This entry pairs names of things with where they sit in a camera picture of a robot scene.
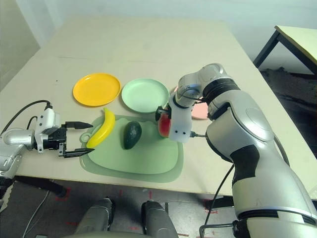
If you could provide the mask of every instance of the table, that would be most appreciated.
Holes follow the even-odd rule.
[[[84,107],[72,97],[74,84],[93,72],[115,75],[128,81],[149,77],[173,89],[180,77],[218,62],[237,85],[251,94],[282,142],[291,167],[312,198],[317,198],[317,162],[292,120],[224,23],[193,19],[96,17],[68,21],[0,92],[1,127],[27,103],[47,99],[60,113],[60,122],[92,122],[103,107]],[[45,105],[36,105],[19,116],[12,126],[25,128],[29,118]],[[107,107],[118,115],[139,116],[118,97]],[[154,117],[154,114],[143,115]],[[208,120],[193,120],[193,131],[203,134]],[[67,149],[80,147],[81,130],[68,130]],[[222,160],[203,138],[184,144],[184,166],[178,179],[154,183],[107,177],[85,171],[79,158],[60,158],[56,151],[23,155],[17,175],[85,182],[121,184],[215,193],[231,164]],[[220,194],[231,195],[231,174]]]
[[[317,30],[290,26],[275,26],[275,29],[276,31],[253,61],[254,65],[257,68],[260,67],[276,44],[280,42],[310,71],[317,74]]]

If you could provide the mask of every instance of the avocado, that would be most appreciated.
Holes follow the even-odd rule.
[[[123,147],[126,150],[131,149],[141,138],[142,129],[141,125],[137,121],[129,122],[123,133]]]

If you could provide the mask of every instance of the floor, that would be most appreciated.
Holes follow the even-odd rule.
[[[213,196],[182,193],[158,189],[105,185],[73,181],[55,181],[69,189],[66,198],[60,199],[50,193],[47,201],[34,217],[30,227],[39,219],[36,226],[26,235],[47,235],[60,238],[74,233],[76,225],[84,213],[97,200],[108,196],[115,202],[114,221],[111,231],[141,233],[141,205],[149,199],[163,207],[168,203],[168,212],[179,237],[197,238],[198,229],[204,223],[206,201]],[[0,213],[0,237],[19,238],[28,220],[42,201],[46,191],[22,183],[15,183],[8,207]],[[215,209],[210,216],[210,224],[230,223],[236,220],[233,207]],[[233,238],[231,228],[206,230],[205,238]]]
[[[291,116],[311,150],[317,155],[317,80],[315,77],[303,79],[291,75],[282,68],[266,70],[263,77],[270,85],[282,105]],[[129,231],[142,233],[141,205],[148,199],[162,204],[168,202],[169,215],[176,227],[179,237],[199,237],[198,229],[204,223],[207,211],[205,203],[211,195],[172,192],[165,190],[143,189],[82,183],[72,181],[56,181],[69,188],[65,199],[58,199],[50,194],[46,203],[33,219],[31,226],[36,225],[26,238],[36,235],[47,235],[59,238],[72,234],[86,210],[97,200],[108,196],[116,203],[112,231]],[[22,183],[15,183],[8,207],[0,213],[0,237],[19,238],[33,214],[44,198],[46,192]],[[210,224],[228,223],[235,220],[234,209],[221,208],[215,210],[210,217]],[[231,228],[209,229],[206,238],[232,238]]]

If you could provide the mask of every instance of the banana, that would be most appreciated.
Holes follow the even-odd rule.
[[[107,108],[104,108],[104,111],[105,121],[99,130],[89,139],[87,142],[87,148],[96,147],[110,134],[114,128],[115,117],[113,112],[109,111]]]

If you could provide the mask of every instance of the metal table frame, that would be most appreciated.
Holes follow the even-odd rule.
[[[268,54],[274,49],[276,44],[282,43],[290,52],[293,53],[311,72],[317,75],[317,65],[308,58],[303,52],[301,52],[296,46],[292,44],[285,36],[279,31],[275,31],[271,38],[268,40],[266,45],[260,51],[253,64],[256,68],[259,68],[263,61],[266,59]]]

